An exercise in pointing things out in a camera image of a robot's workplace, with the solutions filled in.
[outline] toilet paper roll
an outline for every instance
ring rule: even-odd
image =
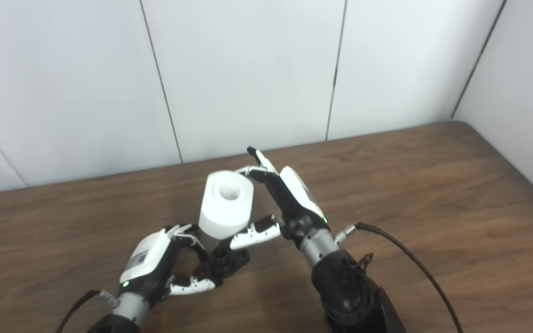
[[[254,184],[233,171],[217,171],[207,177],[198,225],[222,240],[242,230],[252,211]]]

